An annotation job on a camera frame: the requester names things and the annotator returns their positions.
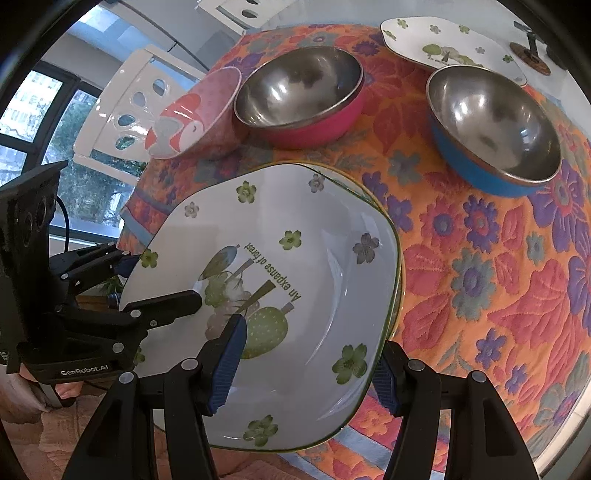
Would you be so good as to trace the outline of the white chair near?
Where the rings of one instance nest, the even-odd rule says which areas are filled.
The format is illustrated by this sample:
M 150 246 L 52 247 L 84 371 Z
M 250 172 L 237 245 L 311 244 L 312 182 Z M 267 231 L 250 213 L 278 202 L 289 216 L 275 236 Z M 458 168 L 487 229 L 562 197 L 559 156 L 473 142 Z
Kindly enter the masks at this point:
M 184 95 L 205 73 L 153 45 L 133 51 L 87 115 L 73 146 L 73 161 L 134 186 L 138 177 L 92 157 L 147 163 L 148 130 L 165 107 Z

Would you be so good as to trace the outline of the white chair far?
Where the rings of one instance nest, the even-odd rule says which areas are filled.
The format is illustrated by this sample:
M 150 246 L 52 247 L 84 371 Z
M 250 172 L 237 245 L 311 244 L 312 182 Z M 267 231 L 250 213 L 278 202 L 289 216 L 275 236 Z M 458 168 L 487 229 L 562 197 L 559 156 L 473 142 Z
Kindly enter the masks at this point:
M 200 0 L 197 7 L 238 35 L 259 29 L 294 0 Z

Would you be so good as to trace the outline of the white chair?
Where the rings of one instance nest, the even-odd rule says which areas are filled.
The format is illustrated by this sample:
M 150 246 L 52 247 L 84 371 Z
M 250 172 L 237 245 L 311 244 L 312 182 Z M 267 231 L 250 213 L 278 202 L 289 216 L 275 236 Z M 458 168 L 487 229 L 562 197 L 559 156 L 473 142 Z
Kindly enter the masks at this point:
M 73 161 L 134 186 L 138 177 L 92 157 L 147 163 L 148 130 L 165 107 L 184 95 L 205 73 L 153 45 L 133 51 L 87 115 L 73 146 Z
M 200 0 L 197 7 L 238 35 L 259 29 L 294 0 Z

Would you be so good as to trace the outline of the blue sunflower round plate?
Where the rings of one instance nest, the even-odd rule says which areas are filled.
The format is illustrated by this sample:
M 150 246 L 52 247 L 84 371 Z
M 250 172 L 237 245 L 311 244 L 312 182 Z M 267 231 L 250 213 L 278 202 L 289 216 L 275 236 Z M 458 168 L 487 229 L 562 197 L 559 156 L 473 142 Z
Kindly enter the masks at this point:
M 402 242 L 396 226 L 376 195 L 351 174 L 321 163 L 298 161 L 297 165 L 311 169 L 312 172 L 324 178 L 329 184 L 339 187 L 342 192 L 353 196 L 353 199 L 351 199 L 352 205 L 360 209 L 359 219 L 353 222 L 356 227 L 365 227 L 373 237 L 379 237 L 381 234 L 385 235 L 385 238 L 380 240 L 381 245 L 391 248 L 391 251 L 387 254 L 387 260 L 396 261 L 397 268 L 388 334 L 388 339 L 393 340 L 402 319 L 406 287 Z

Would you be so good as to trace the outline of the blue steel bowl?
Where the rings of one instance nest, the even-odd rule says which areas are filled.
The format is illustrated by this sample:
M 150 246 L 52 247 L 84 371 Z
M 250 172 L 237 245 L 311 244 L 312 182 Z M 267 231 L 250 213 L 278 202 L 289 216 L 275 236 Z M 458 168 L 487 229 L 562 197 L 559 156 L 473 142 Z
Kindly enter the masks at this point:
M 435 144 L 467 183 L 506 198 L 527 196 L 560 171 L 557 132 L 541 106 L 512 80 L 455 65 L 426 84 Z

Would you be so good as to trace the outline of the pink fox bowl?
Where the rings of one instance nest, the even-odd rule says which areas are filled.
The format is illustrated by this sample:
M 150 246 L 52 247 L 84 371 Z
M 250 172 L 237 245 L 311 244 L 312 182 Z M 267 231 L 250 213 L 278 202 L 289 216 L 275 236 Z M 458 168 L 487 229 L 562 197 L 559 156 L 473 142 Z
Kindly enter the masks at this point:
M 155 120 L 144 141 L 149 158 L 216 160 L 235 151 L 247 136 L 233 111 L 240 86 L 236 67 L 208 73 Z

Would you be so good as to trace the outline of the pink steel bowl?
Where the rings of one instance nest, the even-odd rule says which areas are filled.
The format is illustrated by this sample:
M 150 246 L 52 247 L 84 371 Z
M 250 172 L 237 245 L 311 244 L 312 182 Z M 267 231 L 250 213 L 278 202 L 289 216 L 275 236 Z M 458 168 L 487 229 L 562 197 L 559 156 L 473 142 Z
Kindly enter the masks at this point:
M 249 75 L 235 98 L 236 118 L 276 148 L 317 148 L 356 123 L 365 102 L 365 69 L 332 46 L 284 53 Z

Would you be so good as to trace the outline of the wooden base phone stand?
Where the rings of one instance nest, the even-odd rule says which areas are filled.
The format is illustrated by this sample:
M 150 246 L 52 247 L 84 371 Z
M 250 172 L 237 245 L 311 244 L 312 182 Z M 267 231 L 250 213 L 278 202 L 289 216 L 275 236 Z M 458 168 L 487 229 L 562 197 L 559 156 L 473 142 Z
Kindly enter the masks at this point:
M 524 63 L 526 63 L 529 67 L 531 67 L 541 75 L 550 76 L 550 67 L 540 57 L 538 53 L 537 42 L 540 40 L 540 37 L 530 27 L 522 23 L 514 21 L 513 25 L 515 28 L 526 34 L 528 45 L 524 46 L 516 42 L 511 42 L 510 48 L 512 52 L 515 53 L 517 57 L 521 59 Z

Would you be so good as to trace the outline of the forest plate print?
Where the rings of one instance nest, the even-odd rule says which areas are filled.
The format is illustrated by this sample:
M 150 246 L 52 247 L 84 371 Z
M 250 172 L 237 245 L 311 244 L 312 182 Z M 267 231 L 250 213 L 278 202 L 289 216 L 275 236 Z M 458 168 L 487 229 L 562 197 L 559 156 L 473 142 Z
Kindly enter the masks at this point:
M 396 261 L 384 234 L 307 167 L 273 164 L 183 200 L 142 253 L 126 306 L 192 289 L 202 306 L 141 342 L 137 375 L 166 372 L 221 334 L 232 314 L 247 340 L 228 399 L 205 420 L 211 445 L 305 449 L 356 414 L 389 334 Z
M 528 83 L 525 73 L 500 43 L 466 25 L 419 16 L 388 19 L 380 29 L 386 46 L 414 63 L 435 70 L 451 65 L 478 66 L 521 87 Z

